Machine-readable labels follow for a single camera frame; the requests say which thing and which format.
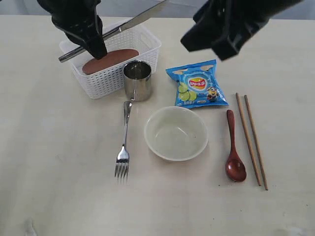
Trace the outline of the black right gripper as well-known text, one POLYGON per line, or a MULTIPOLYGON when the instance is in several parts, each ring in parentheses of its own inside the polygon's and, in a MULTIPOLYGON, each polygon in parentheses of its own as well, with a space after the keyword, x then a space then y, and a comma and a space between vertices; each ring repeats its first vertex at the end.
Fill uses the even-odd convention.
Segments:
POLYGON ((260 31, 272 16, 300 2, 208 0, 194 15, 194 25, 180 42, 189 52, 212 49, 221 61, 227 60, 237 56, 243 45, 260 31), (254 22, 236 23, 247 19, 254 22))

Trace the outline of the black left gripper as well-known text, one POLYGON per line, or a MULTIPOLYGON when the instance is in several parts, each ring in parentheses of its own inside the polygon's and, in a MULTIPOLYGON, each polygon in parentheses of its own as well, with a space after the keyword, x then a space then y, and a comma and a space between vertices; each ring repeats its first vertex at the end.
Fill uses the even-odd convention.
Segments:
POLYGON ((102 37, 102 20, 96 12, 99 0, 39 0, 50 13, 53 24, 73 43, 82 46, 95 59, 107 55, 102 37))

